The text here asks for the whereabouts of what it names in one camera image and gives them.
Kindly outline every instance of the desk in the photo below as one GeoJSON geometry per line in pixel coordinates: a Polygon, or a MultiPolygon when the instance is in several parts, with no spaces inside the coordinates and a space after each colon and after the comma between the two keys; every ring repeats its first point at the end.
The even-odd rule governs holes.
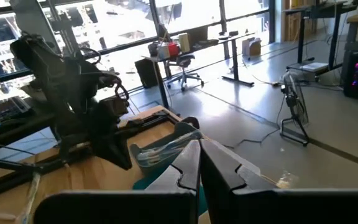
{"type": "MultiPolygon", "coordinates": [[[[165,110],[162,106],[156,106],[137,115],[138,118],[146,118],[153,113],[165,110]]],[[[164,136],[173,132],[173,124],[170,122],[162,123],[154,128],[127,140],[128,146],[136,143],[139,147],[144,147],[164,136]]],[[[41,161],[48,157],[57,155],[58,149],[52,148],[36,156],[32,156],[24,161],[34,162],[41,161]]],[[[118,166],[100,159],[91,157],[83,162],[78,162],[67,168],[61,168],[41,176],[38,192],[35,196],[32,212],[37,205],[48,195],[56,194],[62,190],[130,190],[135,182],[143,177],[139,167],[136,165],[134,158],[131,158],[132,168],[123,170],[118,166]]],[[[0,170],[0,177],[10,173],[8,170],[0,170]]],[[[27,203],[27,192],[30,183],[22,184],[11,190],[0,194],[0,212],[18,215],[22,212],[27,203]]]]}
{"type": "Polygon", "coordinates": [[[30,97],[26,98],[24,101],[32,107],[35,112],[34,115],[26,118],[26,124],[7,133],[0,134],[0,144],[6,146],[52,125],[55,115],[50,107],[38,103],[30,97]]]}
{"type": "Polygon", "coordinates": [[[303,70],[301,68],[302,66],[312,63],[314,60],[314,58],[308,58],[306,60],[302,60],[303,42],[305,39],[305,19],[335,18],[334,32],[333,32],[333,37],[331,39],[331,46],[329,48],[328,68],[315,72],[316,79],[318,80],[319,75],[342,66],[341,63],[334,65],[336,44],[337,44],[338,31],[339,31],[339,21],[341,20],[341,14],[353,11],[357,7],[354,5],[344,5],[344,3],[345,1],[337,2],[337,3],[327,2],[325,4],[320,4],[319,6],[303,6],[303,7],[287,9],[283,11],[285,12],[286,15],[291,15],[295,13],[301,14],[300,28],[299,28],[300,31],[299,31],[299,39],[298,39],[298,58],[295,64],[287,66],[287,70],[288,69],[303,70]]]}
{"type": "MultiPolygon", "coordinates": [[[[199,50],[207,49],[208,47],[213,47],[213,46],[216,46],[216,45],[219,45],[219,44],[225,44],[225,43],[231,42],[232,55],[233,55],[232,59],[233,59],[233,75],[234,75],[234,78],[227,77],[227,76],[222,76],[222,78],[227,79],[227,80],[232,80],[234,82],[237,82],[237,83],[240,83],[240,84],[243,84],[243,85],[253,86],[254,82],[245,82],[245,81],[242,81],[242,80],[239,79],[239,69],[238,69],[238,61],[237,61],[237,44],[236,44],[237,39],[240,39],[240,38],[243,38],[243,37],[248,37],[248,36],[253,35],[253,34],[254,33],[246,34],[246,35],[237,35],[237,36],[234,36],[234,37],[229,37],[227,40],[219,40],[217,42],[217,44],[207,45],[205,47],[201,47],[201,48],[198,48],[198,49],[193,49],[190,52],[179,54],[179,55],[177,55],[175,57],[158,58],[158,57],[143,56],[143,58],[146,58],[147,60],[151,60],[152,62],[165,62],[167,60],[175,59],[175,58],[180,57],[180,56],[192,54],[192,53],[194,53],[196,51],[199,51],[199,50]]],[[[157,76],[158,87],[160,89],[162,104],[163,104],[163,106],[165,108],[169,108],[168,98],[167,98],[167,94],[165,93],[165,87],[164,87],[164,84],[163,84],[162,77],[161,77],[161,75],[157,75],[157,74],[156,74],[156,76],[157,76]]]]}
{"type": "Polygon", "coordinates": [[[341,73],[342,82],[346,78],[348,63],[352,52],[358,51],[358,42],[356,42],[357,29],[358,29],[358,15],[354,15],[347,18],[346,22],[349,23],[349,32],[347,33],[345,54],[343,56],[344,66],[342,68],[342,73],[341,73]]]}

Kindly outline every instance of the floor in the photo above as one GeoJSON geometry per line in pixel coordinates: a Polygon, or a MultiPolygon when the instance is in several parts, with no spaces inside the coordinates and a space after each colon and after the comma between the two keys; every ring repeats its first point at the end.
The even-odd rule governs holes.
{"type": "MultiPolygon", "coordinates": [[[[280,89],[264,82],[280,80],[286,65],[296,61],[295,47],[294,44],[272,44],[262,49],[261,57],[246,61],[248,66],[241,66],[239,73],[241,78],[255,82],[252,88],[220,78],[229,73],[230,62],[198,70],[205,85],[189,80],[187,91],[181,92],[179,83],[174,83],[168,91],[171,108],[184,118],[197,117],[205,135],[232,146],[235,153],[258,166],[263,175],[274,181],[290,179],[291,187],[295,188],[358,188],[358,100],[346,98],[338,87],[314,83],[302,89],[310,119],[306,130],[312,139],[307,147],[281,138],[278,131],[261,144],[244,141],[236,145],[243,139],[261,140],[276,130],[277,121],[290,116],[285,103],[281,108],[280,89]]],[[[338,63],[342,61],[343,48],[341,41],[338,63]]],[[[328,51],[324,37],[317,37],[308,41],[304,54],[316,57],[317,62],[327,62],[328,51]]],[[[323,75],[321,83],[335,84],[339,72],[340,69],[323,75]]],[[[309,74],[299,75],[314,80],[309,74]]],[[[131,95],[133,113],[158,104],[161,100],[157,88],[131,95]]],[[[293,124],[288,124],[288,128],[300,133],[293,124]]],[[[55,144],[49,139],[52,135],[48,130],[44,130],[43,135],[46,139],[45,136],[38,138],[44,139],[45,148],[55,144]]]]}

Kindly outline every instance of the electric fan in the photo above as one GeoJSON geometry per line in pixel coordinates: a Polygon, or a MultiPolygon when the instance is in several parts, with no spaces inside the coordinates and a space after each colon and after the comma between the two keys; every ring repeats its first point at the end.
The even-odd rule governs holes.
{"type": "Polygon", "coordinates": [[[287,106],[291,111],[291,118],[281,120],[280,135],[282,137],[302,143],[303,146],[307,146],[309,143],[309,136],[303,127],[303,125],[309,122],[308,113],[306,111],[306,104],[305,100],[303,99],[302,89],[299,82],[290,73],[286,73],[283,76],[281,92],[285,95],[285,101],[287,102],[287,106]],[[285,133],[286,129],[284,128],[284,124],[288,121],[293,121],[295,126],[302,130],[303,139],[295,138],[294,136],[285,133]]]}

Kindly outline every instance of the red object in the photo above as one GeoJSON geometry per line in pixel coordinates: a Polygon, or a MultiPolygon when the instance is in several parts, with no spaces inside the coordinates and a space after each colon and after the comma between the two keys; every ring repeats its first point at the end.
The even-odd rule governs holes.
{"type": "Polygon", "coordinates": [[[176,45],[176,43],[169,43],[168,51],[171,57],[179,54],[178,46],[176,45]]]}

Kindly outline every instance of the black office chair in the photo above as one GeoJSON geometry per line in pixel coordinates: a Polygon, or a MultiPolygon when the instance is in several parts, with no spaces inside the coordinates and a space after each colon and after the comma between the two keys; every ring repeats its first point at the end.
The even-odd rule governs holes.
{"type": "Polygon", "coordinates": [[[200,76],[197,74],[197,73],[186,73],[185,72],[185,68],[187,68],[190,63],[191,63],[191,59],[195,59],[196,57],[193,55],[193,54],[188,54],[188,55],[184,55],[184,56],[179,56],[177,58],[177,61],[176,63],[169,63],[168,65],[172,65],[172,66],[179,66],[181,67],[181,70],[182,70],[182,73],[181,75],[169,80],[167,82],[167,86],[168,88],[171,88],[171,83],[173,83],[174,81],[180,81],[181,80],[181,83],[180,83],[180,89],[182,91],[185,91],[185,87],[183,87],[183,84],[184,83],[187,83],[187,79],[190,78],[190,79],[195,79],[195,80],[200,80],[201,81],[201,86],[204,85],[204,81],[200,78],[200,76]]]}

